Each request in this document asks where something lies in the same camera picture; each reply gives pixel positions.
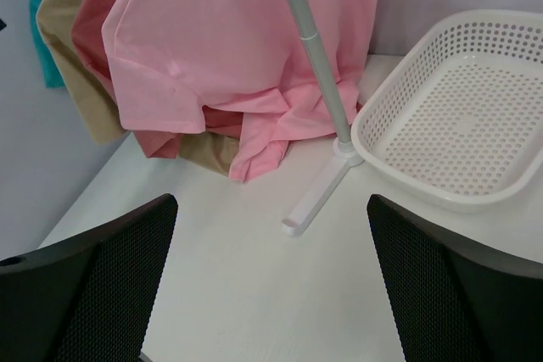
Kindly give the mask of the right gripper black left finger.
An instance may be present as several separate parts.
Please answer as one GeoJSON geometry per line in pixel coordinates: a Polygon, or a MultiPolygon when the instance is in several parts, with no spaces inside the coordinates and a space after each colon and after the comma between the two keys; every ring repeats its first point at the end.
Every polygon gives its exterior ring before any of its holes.
{"type": "Polygon", "coordinates": [[[3,361],[146,361],[177,200],[1,262],[3,361]]]}

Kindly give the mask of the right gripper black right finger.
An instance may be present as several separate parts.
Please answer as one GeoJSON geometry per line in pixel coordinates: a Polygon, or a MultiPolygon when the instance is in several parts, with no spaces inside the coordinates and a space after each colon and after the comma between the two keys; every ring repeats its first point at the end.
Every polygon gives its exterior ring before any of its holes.
{"type": "Polygon", "coordinates": [[[367,216],[407,361],[540,361],[542,265],[373,194],[367,216]]]}

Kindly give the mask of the pink t-shirt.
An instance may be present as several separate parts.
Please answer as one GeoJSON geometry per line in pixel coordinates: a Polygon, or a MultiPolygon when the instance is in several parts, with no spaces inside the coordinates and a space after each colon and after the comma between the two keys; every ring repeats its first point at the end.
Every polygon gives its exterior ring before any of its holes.
{"type": "MultiPolygon", "coordinates": [[[[377,2],[308,0],[349,120],[377,2]]],[[[102,36],[127,130],[198,134],[207,107],[243,116],[235,181],[334,131],[287,0],[116,0],[102,36]]]]}

